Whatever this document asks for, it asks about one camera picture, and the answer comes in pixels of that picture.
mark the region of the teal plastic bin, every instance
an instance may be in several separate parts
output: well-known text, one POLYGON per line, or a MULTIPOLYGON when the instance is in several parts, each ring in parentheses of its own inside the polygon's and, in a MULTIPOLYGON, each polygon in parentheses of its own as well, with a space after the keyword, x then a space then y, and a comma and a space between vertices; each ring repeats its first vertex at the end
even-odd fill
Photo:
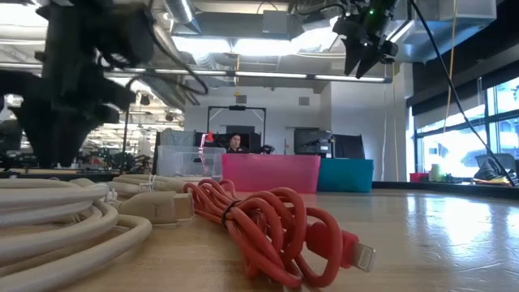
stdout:
POLYGON ((373 160, 322 159, 317 191, 371 192, 373 160))

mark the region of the red cable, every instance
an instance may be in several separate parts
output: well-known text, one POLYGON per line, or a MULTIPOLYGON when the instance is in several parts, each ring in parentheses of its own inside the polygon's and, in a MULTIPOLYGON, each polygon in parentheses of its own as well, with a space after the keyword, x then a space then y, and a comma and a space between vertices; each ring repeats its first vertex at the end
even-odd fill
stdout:
POLYGON ((224 222, 243 254, 245 272, 250 278, 262 271, 283 286, 298 288, 303 275, 311 286, 325 287, 335 279, 339 267, 348 268, 351 264, 345 263, 345 259, 352 259, 352 251, 344 252, 343 243, 348 249, 348 243, 358 242, 358 238, 354 234, 345 235, 324 210, 306 208, 301 196, 289 188, 260 191, 241 201, 230 180, 218 183, 204 179, 198 186, 186 184, 184 191, 189 190, 192 191, 195 214, 219 224, 224 222), (225 214, 225 219, 222 218, 231 204, 234 205, 225 214), (324 225, 320 222, 308 225, 307 216, 320 219, 324 225), (328 259, 322 275, 316 275, 303 259, 301 251, 305 241, 309 249, 328 259))

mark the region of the man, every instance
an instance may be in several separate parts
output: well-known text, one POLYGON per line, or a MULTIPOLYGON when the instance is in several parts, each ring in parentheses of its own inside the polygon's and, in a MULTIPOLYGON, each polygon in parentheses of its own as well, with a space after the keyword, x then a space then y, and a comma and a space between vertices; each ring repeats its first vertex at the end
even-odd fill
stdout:
POLYGON ((230 136, 229 147, 227 147, 227 153, 249 153, 248 149, 245 147, 241 147, 240 143, 242 139, 238 133, 233 133, 230 136))

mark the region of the pink plastic bin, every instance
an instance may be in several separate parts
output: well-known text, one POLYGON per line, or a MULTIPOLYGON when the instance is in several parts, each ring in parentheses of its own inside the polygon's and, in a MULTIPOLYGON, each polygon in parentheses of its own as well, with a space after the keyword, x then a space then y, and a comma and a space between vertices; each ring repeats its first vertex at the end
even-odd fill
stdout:
POLYGON ((223 177, 236 191, 268 191, 289 187, 315 194, 321 157, 306 155, 224 154, 223 177))

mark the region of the desk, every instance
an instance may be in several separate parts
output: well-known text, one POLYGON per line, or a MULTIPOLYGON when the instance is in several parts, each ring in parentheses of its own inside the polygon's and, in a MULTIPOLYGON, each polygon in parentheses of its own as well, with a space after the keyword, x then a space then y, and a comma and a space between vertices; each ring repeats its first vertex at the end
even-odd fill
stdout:
MULTIPOLYGON (((514 201, 393 190, 307 199, 377 250, 372 273, 342 269, 322 291, 497 292, 519 286, 519 204, 514 201)), ((323 270, 324 260, 309 251, 304 255, 315 271, 323 270)), ((195 218, 177 226, 154 227, 143 245, 62 291, 283 288, 266 277, 248 280, 225 230, 195 218)))

